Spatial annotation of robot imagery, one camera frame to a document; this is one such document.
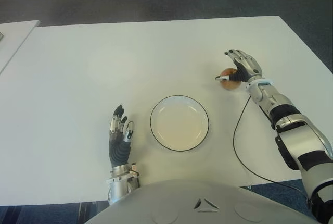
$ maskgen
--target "table surface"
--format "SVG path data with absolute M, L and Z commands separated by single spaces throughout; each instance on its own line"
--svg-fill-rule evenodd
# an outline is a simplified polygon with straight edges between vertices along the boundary
M 35 28 L 0 75 L 0 205 L 107 198 L 108 129 L 120 103 L 136 123 L 130 162 L 142 185 L 176 178 L 265 183 L 232 150 L 248 95 L 215 82 L 241 49 L 326 136 L 333 139 L 333 75 L 278 17 L 86 24 Z M 153 107 L 186 95 L 207 111 L 197 148 L 175 152 L 153 137 Z M 243 161 L 273 180 L 300 178 L 281 158 L 275 132 L 251 102 L 236 136 Z
M 4 35 L 0 40 L 0 74 L 38 23 L 35 20 L 0 24 L 0 32 Z

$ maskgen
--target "red apple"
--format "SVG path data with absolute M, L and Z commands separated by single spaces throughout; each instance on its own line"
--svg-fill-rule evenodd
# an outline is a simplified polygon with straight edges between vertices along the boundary
M 237 69 L 234 68 L 227 68 L 221 72 L 221 76 L 227 76 L 229 74 L 234 74 L 237 72 Z M 221 86 L 227 90 L 234 90 L 238 88 L 241 82 L 233 82 L 233 81 L 220 81 Z

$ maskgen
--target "robotic arm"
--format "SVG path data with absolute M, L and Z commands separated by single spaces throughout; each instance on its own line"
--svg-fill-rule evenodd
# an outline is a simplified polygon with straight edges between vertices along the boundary
M 275 142 L 281 156 L 289 168 L 301 172 L 308 207 L 319 222 L 328 223 L 333 219 L 333 150 L 329 141 L 276 90 L 271 80 L 262 77 L 252 56 L 239 50 L 225 54 L 233 60 L 237 72 L 215 79 L 248 83 L 246 90 L 277 132 Z
M 271 80 L 262 77 L 262 70 L 252 56 L 243 51 L 235 50 L 230 50 L 225 54 L 233 60 L 237 67 L 237 72 L 229 76 L 218 76 L 215 79 L 218 81 L 242 81 L 248 83 L 246 90 L 267 116 L 272 128 L 277 133 L 275 142 L 281 156 L 289 168 L 300 170 L 301 172 L 302 182 L 308 195 L 308 207 L 319 222 L 333 223 L 333 150 L 331 144 L 318 128 L 297 110 L 287 97 L 276 90 Z M 176 182 L 169 182 L 169 184 L 161 182 L 160 184 L 145 186 L 141 190 L 130 194 L 129 197 L 124 198 L 124 196 L 134 191 L 140 185 L 136 165 L 129 165 L 127 162 L 131 150 L 130 145 L 134 123 L 129 122 L 126 132 L 123 134 L 123 127 L 127 119 L 126 117 L 122 118 L 123 113 L 124 109 L 120 105 L 112 116 L 109 132 L 109 156 L 112 171 L 111 178 L 107 182 L 110 185 L 109 204 L 112 204 L 112 206 L 109 211 L 102 212 L 98 219 L 95 222 L 92 220 L 91 223 L 109 223 L 110 216 L 122 216 L 123 218 L 122 214 L 128 209 L 133 211 L 131 212 L 132 216 L 129 217 L 137 221 L 139 216 L 144 216 L 142 218 L 144 223 L 146 223 L 147 214 L 150 211 L 149 208 L 162 204 L 164 201 L 169 201 L 170 198 L 167 197 L 169 194 L 174 194 L 174 198 L 178 199 L 178 201 L 173 202 L 173 205 L 177 205 L 178 203 L 187 204 L 187 200 L 190 201 L 193 194 L 209 195 L 211 192 L 215 192 L 210 187 L 202 187 L 189 181 L 181 181 L 179 182 L 180 184 Z M 202 192 L 206 188 L 210 189 L 209 192 Z M 190 189 L 193 190 L 193 193 L 186 194 Z M 227 189 L 222 185 L 216 190 L 228 197 L 228 201 L 233 201 L 234 198 L 240 197 L 238 191 L 232 191 L 232 189 Z M 246 194 L 242 192 L 241 196 L 246 197 Z M 254 195 L 251 197 L 256 201 L 257 198 Z M 114 204 L 120 199 L 123 199 L 121 204 Z M 144 204 L 139 204 L 138 206 L 136 203 L 131 203 L 134 199 L 144 202 Z M 273 212 L 269 208 L 266 210 L 270 212 L 270 215 L 275 214 L 275 208 Z M 237 215 L 240 214 L 239 212 L 235 214 L 234 210 L 226 210 L 223 213 L 225 215 L 223 218 L 226 219 L 228 216 L 230 220 L 233 216 L 238 218 Z M 172 217 L 172 215 L 165 216 L 164 212 L 161 213 L 161 216 L 163 217 L 161 223 L 166 223 L 164 218 Z M 189 212 L 186 216 L 192 218 L 194 215 L 193 212 Z M 196 220 L 201 217 L 203 218 L 204 216 L 195 216 Z M 205 215 L 206 217 L 217 218 L 216 215 Z

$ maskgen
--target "black cable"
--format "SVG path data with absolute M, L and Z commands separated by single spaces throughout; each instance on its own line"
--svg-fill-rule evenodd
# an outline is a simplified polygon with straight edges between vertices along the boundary
M 235 134 L 236 134 L 236 130 L 237 130 L 237 127 L 238 127 L 238 125 L 239 125 L 239 122 L 240 122 L 240 120 L 241 120 L 241 117 L 243 116 L 243 113 L 244 113 L 244 111 L 245 111 L 245 108 L 246 108 L 246 106 L 248 105 L 250 99 L 251 99 L 251 97 L 249 97 L 248 100 L 246 101 L 245 106 L 244 106 L 244 108 L 243 108 L 243 110 L 242 110 L 242 112 L 241 112 L 241 114 L 240 114 L 240 116 L 239 116 L 238 122 L 237 122 L 237 124 L 236 124 L 236 126 L 235 126 L 235 130 L 234 130 L 234 135 L 233 135 L 233 148 L 234 148 L 234 152 L 235 152 L 235 155 L 236 155 L 237 159 L 238 159 L 239 162 L 240 162 L 240 163 L 241 163 L 241 164 L 242 164 L 247 170 L 249 170 L 252 174 L 254 174 L 254 175 L 258 176 L 259 178 L 264 179 L 264 180 L 266 180 L 266 181 L 270 181 L 270 182 L 272 182 L 272 183 L 275 183 L 275 184 L 278 184 L 278 185 L 281 185 L 281 186 L 285 186 L 285 187 L 290 188 L 290 189 L 294 189 L 294 190 L 298 191 L 299 193 L 301 193 L 301 194 L 305 197 L 305 199 L 307 200 L 308 197 L 307 197 L 307 196 L 306 196 L 301 190 L 299 190 L 299 189 L 297 189 L 297 188 L 294 188 L 293 186 L 288 186 L 288 185 L 285 185 L 285 184 L 283 184 L 283 183 L 280 183 L 280 182 L 277 182 L 277 181 L 272 181 L 272 180 L 267 179 L 267 178 L 265 178 L 265 177 L 263 177 L 263 176 L 260 176 L 259 174 L 255 173 L 255 172 L 253 172 L 251 169 L 249 169 L 249 168 L 248 168 L 248 167 L 242 162 L 242 160 L 239 158 L 239 156 L 238 156 L 238 154 L 237 154 L 237 151 L 236 151 L 236 148 L 235 148 Z

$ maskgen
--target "floor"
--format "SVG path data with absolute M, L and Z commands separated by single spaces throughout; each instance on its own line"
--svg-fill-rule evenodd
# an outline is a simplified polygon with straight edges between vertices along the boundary
M 332 0 L 0 0 L 0 23 L 39 19 L 41 26 L 269 15 L 281 16 L 333 71 Z M 297 192 L 272 184 L 251 190 L 311 215 Z M 76 223 L 78 210 L 78 203 L 24 206 L 17 223 Z

